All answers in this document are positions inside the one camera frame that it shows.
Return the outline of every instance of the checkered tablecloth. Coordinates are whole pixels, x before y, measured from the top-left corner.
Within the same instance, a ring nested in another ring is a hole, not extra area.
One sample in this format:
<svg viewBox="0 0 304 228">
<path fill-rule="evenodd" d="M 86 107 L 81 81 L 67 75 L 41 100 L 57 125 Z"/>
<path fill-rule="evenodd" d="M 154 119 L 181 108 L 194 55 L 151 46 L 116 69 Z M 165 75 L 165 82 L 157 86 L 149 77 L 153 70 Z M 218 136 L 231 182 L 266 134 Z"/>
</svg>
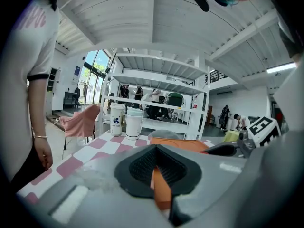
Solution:
<svg viewBox="0 0 304 228">
<path fill-rule="evenodd" d="M 119 137 L 113 137 L 110 131 L 107 131 L 79 151 L 64 158 L 60 163 L 54 164 L 50 169 L 22 188 L 18 194 L 35 204 L 50 187 L 88 161 L 146 146 L 149 142 L 148 136 L 140 135 L 138 140 L 129 140 L 125 137 L 125 133 L 122 133 Z M 211 141 L 206 140 L 203 142 L 209 147 L 213 146 Z"/>
</svg>

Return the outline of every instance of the white tumbler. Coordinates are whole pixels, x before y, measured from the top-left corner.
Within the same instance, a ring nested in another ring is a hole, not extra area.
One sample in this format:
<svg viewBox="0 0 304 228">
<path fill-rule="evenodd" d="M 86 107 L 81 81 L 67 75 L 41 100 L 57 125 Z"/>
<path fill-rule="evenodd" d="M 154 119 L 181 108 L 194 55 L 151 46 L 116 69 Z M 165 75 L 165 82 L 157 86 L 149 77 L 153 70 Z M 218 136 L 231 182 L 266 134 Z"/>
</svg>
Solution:
<svg viewBox="0 0 304 228">
<path fill-rule="evenodd" d="M 123 121 L 124 107 L 121 104 L 111 105 L 111 135 L 120 136 L 122 134 L 122 121 Z"/>
<path fill-rule="evenodd" d="M 130 140 L 139 139 L 142 130 L 143 111 L 129 107 L 126 115 L 126 122 L 126 138 Z"/>
</svg>

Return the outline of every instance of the pink cloth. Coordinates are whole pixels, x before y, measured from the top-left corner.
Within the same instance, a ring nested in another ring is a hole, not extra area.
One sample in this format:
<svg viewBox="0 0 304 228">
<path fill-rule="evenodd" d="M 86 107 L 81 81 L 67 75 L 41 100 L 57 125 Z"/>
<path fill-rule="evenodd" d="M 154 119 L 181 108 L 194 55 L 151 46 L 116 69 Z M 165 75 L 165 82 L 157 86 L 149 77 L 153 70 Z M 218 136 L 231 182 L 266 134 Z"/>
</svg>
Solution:
<svg viewBox="0 0 304 228">
<path fill-rule="evenodd" d="M 83 112 L 75 112 L 73 117 L 61 116 L 60 122 L 65 129 L 66 137 L 89 137 L 93 135 L 95 119 L 100 106 L 92 105 Z"/>
</svg>

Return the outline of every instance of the sky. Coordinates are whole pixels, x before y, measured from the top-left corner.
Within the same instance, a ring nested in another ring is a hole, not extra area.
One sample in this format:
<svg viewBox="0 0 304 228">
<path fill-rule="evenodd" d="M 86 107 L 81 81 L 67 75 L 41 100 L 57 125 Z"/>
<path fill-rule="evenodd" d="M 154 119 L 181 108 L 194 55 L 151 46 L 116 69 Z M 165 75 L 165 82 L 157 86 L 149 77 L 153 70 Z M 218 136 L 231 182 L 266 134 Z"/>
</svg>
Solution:
<svg viewBox="0 0 304 228">
<path fill-rule="evenodd" d="M 93 64 L 93 60 L 94 60 L 94 57 L 96 55 L 97 51 L 90 51 L 87 56 L 86 56 L 86 62 L 90 65 Z M 107 66 L 108 65 L 108 62 L 109 62 L 109 58 L 108 56 L 106 55 L 106 53 L 104 53 L 103 50 L 99 50 L 98 54 L 97 54 L 97 57 L 96 57 L 96 63 L 97 64 L 100 64 L 100 65 L 103 65 L 103 66 Z"/>
</svg>

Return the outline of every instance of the yellow-green object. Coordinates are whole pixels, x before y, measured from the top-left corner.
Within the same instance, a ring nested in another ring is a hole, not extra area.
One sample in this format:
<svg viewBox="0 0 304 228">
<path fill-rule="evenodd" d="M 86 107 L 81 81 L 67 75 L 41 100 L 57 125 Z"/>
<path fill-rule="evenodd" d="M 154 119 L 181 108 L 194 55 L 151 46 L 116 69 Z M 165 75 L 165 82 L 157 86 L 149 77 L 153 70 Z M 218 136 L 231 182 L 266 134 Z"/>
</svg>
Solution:
<svg viewBox="0 0 304 228">
<path fill-rule="evenodd" d="M 234 142 L 238 140 L 239 132 L 236 131 L 228 131 L 225 135 L 224 142 Z"/>
</svg>

